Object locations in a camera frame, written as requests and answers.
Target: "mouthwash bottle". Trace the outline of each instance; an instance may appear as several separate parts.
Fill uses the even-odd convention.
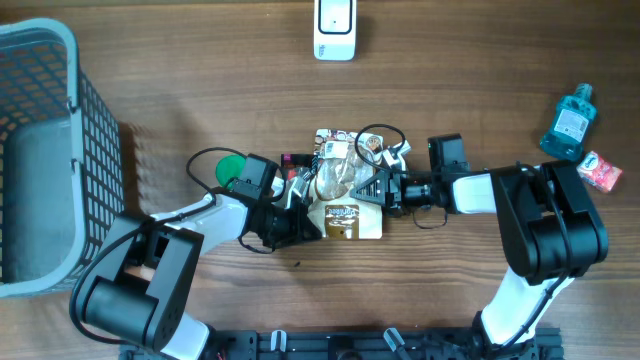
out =
[[[544,152],[558,159],[580,160],[584,136],[597,112],[589,102],[592,90],[591,85],[580,84],[575,94],[560,100],[551,129],[540,140]]]

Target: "wooden table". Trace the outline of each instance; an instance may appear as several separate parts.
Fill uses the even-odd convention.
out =
[[[400,127],[415,169],[428,168],[426,138],[451,132],[475,169],[548,161],[538,141],[557,101],[590,82],[599,117],[586,147],[625,171],[613,193],[590,191],[609,256],[542,323],[562,328],[567,359],[622,359],[640,351],[639,5],[362,1],[349,63],[314,59],[311,2],[19,9],[0,20],[47,16],[73,29],[121,122],[128,205],[145,212],[198,200],[184,164],[201,148],[277,160],[310,152],[320,127]],[[212,184],[216,159],[195,168]],[[200,259],[188,311],[218,329],[465,326],[507,267],[494,216],[434,231],[385,219],[384,229],[382,240],[272,256],[224,244]],[[68,294],[0,301],[0,358],[114,358],[74,330],[67,307]]]

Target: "pink snack wrapper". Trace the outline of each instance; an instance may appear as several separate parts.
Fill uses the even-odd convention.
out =
[[[622,175],[622,170],[611,165],[595,151],[591,151],[578,166],[578,174],[598,190],[608,193]]]

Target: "basket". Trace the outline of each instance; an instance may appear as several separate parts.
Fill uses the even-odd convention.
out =
[[[73,33],[0,26],[0,298],[70,289],[123,198],[118,124]]]

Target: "green round object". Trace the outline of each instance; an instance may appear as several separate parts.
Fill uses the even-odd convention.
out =
[[[240,155],[229,155],[222,158],[216,166],[216,179],[220,186],[224,186],[231,178],[240,177],[245,162],[246,160]]]

